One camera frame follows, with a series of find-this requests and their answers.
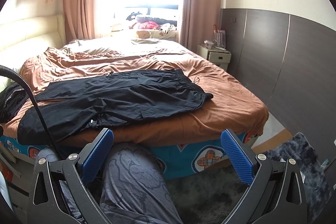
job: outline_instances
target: black cable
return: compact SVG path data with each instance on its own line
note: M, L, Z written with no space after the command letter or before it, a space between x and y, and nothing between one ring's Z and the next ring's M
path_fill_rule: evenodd
M10 68L7 68L5 66L2 66L0 65L0 76L5 76L7 78L10 78L12 80L14 80L15 82L17 82L21 87L23 87L25 89L25 91L27 92L31 102L33 103L33 106L35 107L35 110L37 112L37 115L39 116L40 118L40 121L42 123L42 126L44 128L44 131L47 133L47 135L49 136L50 138L50 142L51 142L51 145L53 146L53 148L55 149L55 152L57 154L57 156L60 158L60 159L63 159L63 157L61 156L61 153L59 152L57 146L56 146L56 143L54 142L54 139L53 137L51 136L50 132L49 132L49 129L44 121L44 118L42 116L42 113L40 111L40 108L34 98L34 95L33 95L33 92L32 90L30 89L29 85L26 83L26 81L19 75L17 74L14 70L10 69Z

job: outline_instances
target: cream leather headboard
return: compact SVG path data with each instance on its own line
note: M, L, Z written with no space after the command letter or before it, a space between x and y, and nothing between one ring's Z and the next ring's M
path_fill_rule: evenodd
M18 71L48 47L65 45L64 15L26 18L0 25L0 65ZM0 76L0 92L10 80Z

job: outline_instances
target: gray fluffy rug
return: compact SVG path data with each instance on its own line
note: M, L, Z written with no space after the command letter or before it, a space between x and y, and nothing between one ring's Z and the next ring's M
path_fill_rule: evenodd
M317 153L302 133L297 133L274 150L265 152L271 160L296 160L305 174L308 223L321 212L331 196ZM245 192L232 166L204 171L167 181L167 187L184 224L219 224Z

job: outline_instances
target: gray pajama pants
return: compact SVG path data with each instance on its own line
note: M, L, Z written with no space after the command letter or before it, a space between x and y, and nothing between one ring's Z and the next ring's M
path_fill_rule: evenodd
M51 149L40 158L58 160ZM108 154L103 173L100 207L113 224L182 224L170 197L155 156L132 143L115 144ZM62 191L73 216L83 221L66 182Z

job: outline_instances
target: brown bedspread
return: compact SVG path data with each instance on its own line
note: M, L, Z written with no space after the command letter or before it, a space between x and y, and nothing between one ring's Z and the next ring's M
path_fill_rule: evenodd
M114 50L105 50L96 55L84 52L66 54L49 48L45 53L28 59L20 74L34 94L38 94L53 81L107 75L111 71L181 68L189 79L199 80L197 84L205 92L212 93L213 99L192 113L143 125L115 128L115 142L134 142L147 146L195 143L218 139L226 128L231 128L237 134L263 133L263 126L268 119L266 106L231 75L181 45L163 41L151 45L125 43L112 48ZM16 138L20 119L30 107L32 103L28 100L16 117L2 124L4 135ZM98 131L86 130L67 138L63 143L83 146L97 134Z

